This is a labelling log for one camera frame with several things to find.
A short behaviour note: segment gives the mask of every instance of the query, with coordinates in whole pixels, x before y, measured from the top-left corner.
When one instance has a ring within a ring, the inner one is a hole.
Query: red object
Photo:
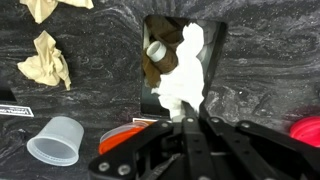
[[[99,145],[100,155],[102,155],[102,154],[106,153],[107,151],[109,151],[110,149],[116,147],[117,145],[119,145],[123,141],[129,139],[130,137],[137,134],[138,132],[140,132],[143,129],[144,129],[143,127],[132,128],[130,130],[121,132],[119,134],[116,134],[116,135],[111,136],[108,139],[104,140]]]
[[[293,124],[290,136],[312,146],[320,147],[320,117],[307,117]]]

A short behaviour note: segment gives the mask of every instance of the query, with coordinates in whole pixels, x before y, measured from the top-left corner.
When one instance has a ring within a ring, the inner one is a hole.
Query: bolt
[[[214,119],[211,119],[211,121],[214,122],[214,123],[218,123],[218,122],[219,122],[219,119],[214,118]]]
[[[121,165],[119,168],[118,168],[118,173],[121,175],[121,176],[124,176],[124,175],[127,175],[129,174],[131,171],[131,168],[129,165]]]
[[[106,162],[99,164],[99,170],[102,172],[107,171],[110,168],[110,165]]]
[[[207,176],[200,176],[198,180],[211,180]]]
[[[250,124],[248,124],[248,123],[242,123],[241,124],[243,127],[245,127],[245,128],[249,128],[250,127]]]
[[[168,127],[169,125],[167,123],[162,123],[161,126],[162,127]]]

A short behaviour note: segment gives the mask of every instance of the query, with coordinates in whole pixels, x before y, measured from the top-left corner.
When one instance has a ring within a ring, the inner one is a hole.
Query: white label
[[[0,114],[34,117],[30,107],[0,105]]]

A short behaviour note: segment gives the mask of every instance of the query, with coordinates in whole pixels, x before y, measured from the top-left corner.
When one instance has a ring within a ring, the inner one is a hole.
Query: black marble surface
[[[18,105],[34,118],[0,116],[0,179],[86,179],[100,136],[139,116],[142,22],[149,14],[222,21],[228,34],[206,102],[231,124],[248,119],[286,133],[320,114],[320,1],[94,0],[92,10],[59,4],[38,25],[18,0],[0,1],[0,70]],[[27,80],[16,64],[35,55],[46,30],[69,65],[71,91]],[[33,158],[26,142],[50,118],[85,128],[79,161],[54,167]]]

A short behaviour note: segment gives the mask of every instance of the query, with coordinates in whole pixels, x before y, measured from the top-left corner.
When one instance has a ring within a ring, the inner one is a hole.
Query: orange object
[[[135,127],[135,128],[129,129],[127,131],[121,132],[119,134],[116,134],[114,136],[107,138],[102,143],[100,143],[99,154],[102,155],[102,154],[106,153],[107,151],[116,147],[117,145],[119,145],[120,143],[129,139],[130,137],[137,134],[138,132],[140,132],[143,129],[144,129],[144,127]]]

